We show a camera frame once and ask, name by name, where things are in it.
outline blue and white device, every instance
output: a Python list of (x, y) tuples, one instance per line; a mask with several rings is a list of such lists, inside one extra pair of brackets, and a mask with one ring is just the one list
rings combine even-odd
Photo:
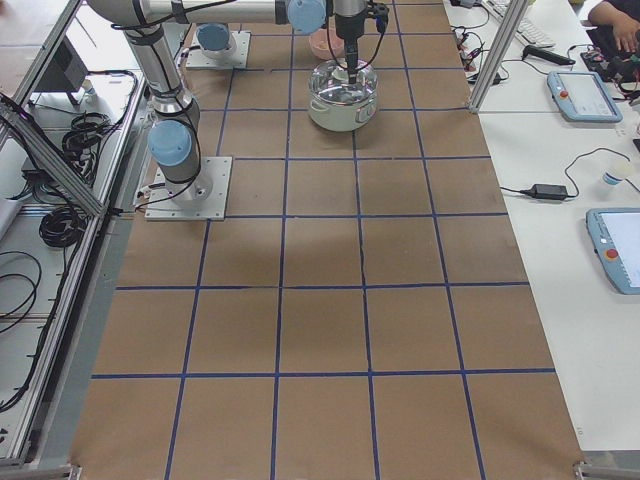
[(611, 283), (640, 295), (640, 208), (589, 210), (587, 230)]
[(547, 85), (567, 120), (609, 123), (622, 120), (618, 106), (595, 72), (549, 72)]

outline person's arm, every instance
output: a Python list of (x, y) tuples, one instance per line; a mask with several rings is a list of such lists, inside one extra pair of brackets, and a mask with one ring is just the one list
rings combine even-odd
[(618, 10), (606, 0), (600, 2), (589, 12), (592, 25), (610, 25), (618, 50), (635, 52), (638, 46), (636, 32), (640, 30), (640, 22)]

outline blue joint cap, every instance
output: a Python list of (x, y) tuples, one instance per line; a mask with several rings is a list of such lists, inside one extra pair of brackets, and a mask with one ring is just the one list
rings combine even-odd
[(196, 30), (198, 43), (204, 50), (218, 52), (229, 46), (229, 27), (223, 23), (205, 23)]
[(287, 7), (289, 23), (296, 32), (309, 35), (325, 23), (327, 6), (324, 0), (291, 0)]
[(180, 122), (165, 120), (153, 126), (147, 144), (160, 165), (175, 167), (191, 153), (191, 133)]

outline person's hand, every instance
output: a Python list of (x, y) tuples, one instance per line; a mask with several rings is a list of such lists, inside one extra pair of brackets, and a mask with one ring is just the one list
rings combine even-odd
[(636, 32), (640, 30), (640, 22), (626, 14), (622, 14), (613, 24), (613, 36), (616, 39), (618, 50), (635, 52), (638, 47)]

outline pink bowl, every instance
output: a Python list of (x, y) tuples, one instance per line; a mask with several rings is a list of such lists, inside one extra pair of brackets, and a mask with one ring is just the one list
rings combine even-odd
[(329, 51), (329, 42), (327, 41), (327, 32), (331, 36), (331, 49), (336, 57), (341, 57), (344, 53), (344, 41), (336, 35), (334, 28), (325, 30), (320, 28), (309, 35), (309, 46), (313, 54), (321, 60), (331, 60), (331, 52)]

